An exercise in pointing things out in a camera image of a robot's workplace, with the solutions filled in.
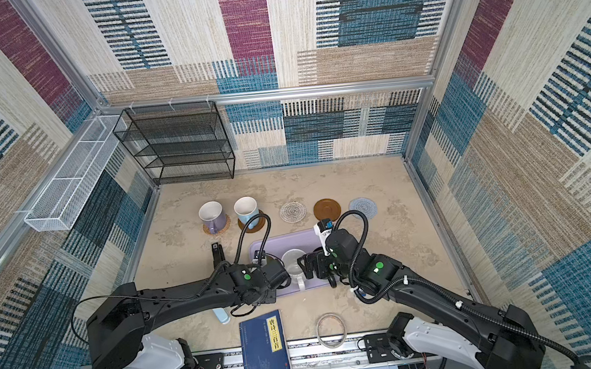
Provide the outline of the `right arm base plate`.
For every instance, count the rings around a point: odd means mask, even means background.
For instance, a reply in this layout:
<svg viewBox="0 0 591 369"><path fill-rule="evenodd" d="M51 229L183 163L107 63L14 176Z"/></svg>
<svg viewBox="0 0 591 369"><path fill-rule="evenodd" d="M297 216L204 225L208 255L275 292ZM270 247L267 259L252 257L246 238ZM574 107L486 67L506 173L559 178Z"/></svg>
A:
<svg viewBox="0 0 591 369"><path fill-rule="evenodd" d="M369 363L405 360L414 352L403 342L402 338L389 333L372 333L363 337L365 351Z"/></svg>

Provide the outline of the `lilac white mug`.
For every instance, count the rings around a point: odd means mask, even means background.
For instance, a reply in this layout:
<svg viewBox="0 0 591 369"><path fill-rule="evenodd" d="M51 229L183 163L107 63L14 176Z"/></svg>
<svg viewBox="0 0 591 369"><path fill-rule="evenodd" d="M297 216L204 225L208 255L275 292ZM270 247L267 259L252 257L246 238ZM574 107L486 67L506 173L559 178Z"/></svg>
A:
<svg viewBox="0 0 591 369"><path fill-rule="evenodd" d="M217 201L210 201L203 204L198 212L203 227L211 235L216 235L225 228L228 218L224 213L223 206Z"/></svg>

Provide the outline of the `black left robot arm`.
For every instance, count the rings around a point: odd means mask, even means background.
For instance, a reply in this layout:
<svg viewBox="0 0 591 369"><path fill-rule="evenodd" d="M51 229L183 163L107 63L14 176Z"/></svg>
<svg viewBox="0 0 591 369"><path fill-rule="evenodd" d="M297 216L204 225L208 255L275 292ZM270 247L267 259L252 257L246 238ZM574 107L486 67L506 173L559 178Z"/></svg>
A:
<svg viewBox="0 0 591 369"><path fill-rule="evenodd" d="M282 261L256 263L221 260L204 280L162 289L118 286L98 297L100 306L86 322L91 369L200 369L187 342L166 339L153 330L211 309L273 304L277 291L292 279Z"/></svg>

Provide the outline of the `clear glass coaster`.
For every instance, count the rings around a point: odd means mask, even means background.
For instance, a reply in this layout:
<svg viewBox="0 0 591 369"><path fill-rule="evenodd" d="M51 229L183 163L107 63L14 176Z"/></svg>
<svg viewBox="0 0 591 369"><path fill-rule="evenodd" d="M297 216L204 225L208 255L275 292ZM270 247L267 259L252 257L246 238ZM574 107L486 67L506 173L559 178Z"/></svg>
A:
<svg viewBox="0 0 591 369"><path fill-rule="evenodd" d="M281 219L289 224L301 222L307 215L306 206L297 201L286 202L279 211Z"/></svg>

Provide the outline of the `white ceramic mug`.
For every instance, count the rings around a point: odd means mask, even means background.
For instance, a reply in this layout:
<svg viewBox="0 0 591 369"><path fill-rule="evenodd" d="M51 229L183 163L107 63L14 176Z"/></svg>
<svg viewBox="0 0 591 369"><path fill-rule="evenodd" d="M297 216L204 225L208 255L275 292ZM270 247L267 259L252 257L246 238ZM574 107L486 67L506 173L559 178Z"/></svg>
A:
<svg viewBox="0 0 591 369"><path fill-rule="evenodd" d="M298 264L298 261L305 255L305 252L300 249L290 249L283 254L283 262L287 273L289 274L290 278L292 279L291 287L294 288L296 286L299 291L303 292L306 291L306 278L305 273L302 268Z"/></svg>

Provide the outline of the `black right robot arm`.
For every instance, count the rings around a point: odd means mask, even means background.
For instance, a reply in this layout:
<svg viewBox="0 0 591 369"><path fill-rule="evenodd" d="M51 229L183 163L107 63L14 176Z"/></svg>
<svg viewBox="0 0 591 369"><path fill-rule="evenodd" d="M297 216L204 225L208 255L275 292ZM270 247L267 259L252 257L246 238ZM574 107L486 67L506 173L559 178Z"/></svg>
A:
<svg viewBox="0 0 591 369"><path fill-rule="evenodd" d="M422 312L436 320L398 314L388 329L390 347L400 356L435 353L474 369L542 369L547 350L587 368L587 359L539 335L528 313L517 306L501 310L467 299L415 273L402 262L364 247L369 228L355 238L340 221L328 218L313 228L321 242L319 270L344 279L361 303L381 300Z"/></svg>

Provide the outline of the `dark brown wooden coaster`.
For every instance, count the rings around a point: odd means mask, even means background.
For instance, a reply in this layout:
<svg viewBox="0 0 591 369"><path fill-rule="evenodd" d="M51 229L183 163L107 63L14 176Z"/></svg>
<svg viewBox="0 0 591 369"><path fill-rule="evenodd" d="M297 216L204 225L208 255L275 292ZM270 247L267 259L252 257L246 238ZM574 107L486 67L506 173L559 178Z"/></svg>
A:
<svg viewBox="0 0 591 369"><path fill-rule="evenodd" d="M239 228L247 234L256 233L265 226L266 217L258 214L252 216L247 222L243 222L242 220L237 220L237 225Z"/></svg>

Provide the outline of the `brown round coaster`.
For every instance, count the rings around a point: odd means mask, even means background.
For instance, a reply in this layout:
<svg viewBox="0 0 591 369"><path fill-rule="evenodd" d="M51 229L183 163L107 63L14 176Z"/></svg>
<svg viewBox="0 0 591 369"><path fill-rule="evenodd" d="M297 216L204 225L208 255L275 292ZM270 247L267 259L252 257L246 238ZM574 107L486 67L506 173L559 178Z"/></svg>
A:
<svg viewBox="0 0 591 369"><path fill-rule="evenodd" d="M341 212L339 202L331 198L318 200L313 207L313 214L318 221L328 218L335 222L339 219Z"/></svg>

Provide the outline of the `woven rattan coaster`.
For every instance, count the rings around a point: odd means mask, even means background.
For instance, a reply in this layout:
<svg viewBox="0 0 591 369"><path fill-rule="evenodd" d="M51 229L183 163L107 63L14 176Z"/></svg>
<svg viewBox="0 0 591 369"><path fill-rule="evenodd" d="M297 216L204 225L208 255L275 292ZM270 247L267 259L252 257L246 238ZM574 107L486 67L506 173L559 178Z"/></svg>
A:
<svg viewBox="0 0 591 369"><path fill-rule="evenodd" d="M218 231L212 232L210 231L209 227L207 227L206 225L203 225L203 231L205 234L208 234L209 236L215 237L215 236L221 236L224 233L227 232L227 230L230 228L230 223L231 223L231 219L228 215L226 215L226 222L224 224L224 227Z"/></svg>

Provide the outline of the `grey woven round coaster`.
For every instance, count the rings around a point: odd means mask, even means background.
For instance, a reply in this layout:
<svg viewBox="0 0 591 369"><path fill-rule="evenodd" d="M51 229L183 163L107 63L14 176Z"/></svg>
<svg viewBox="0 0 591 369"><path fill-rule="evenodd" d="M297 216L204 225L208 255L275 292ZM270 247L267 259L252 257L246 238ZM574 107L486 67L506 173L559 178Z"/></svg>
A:
<svg viewBox="0 0 591 369"><path fill-rule="evenodd" d="M378 207L376 203L372 199L368 199L368 197L359 197L351 200L348 208L350 210L360 211L368 218L368 220L371 220L378 214Z"/></svg>

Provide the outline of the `light blue mug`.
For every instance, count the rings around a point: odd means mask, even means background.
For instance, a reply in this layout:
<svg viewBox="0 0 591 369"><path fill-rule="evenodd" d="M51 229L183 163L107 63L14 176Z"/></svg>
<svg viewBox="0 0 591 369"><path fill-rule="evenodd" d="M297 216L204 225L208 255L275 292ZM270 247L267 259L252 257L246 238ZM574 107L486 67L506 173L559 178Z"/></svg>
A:
<svg viewBox="0 0 591 369"><path fill-rule="evenodd" d="M254 197L241 197L234 204L235 214L238 216L239 224L245 226L259 212L258 202Z"/></svg>

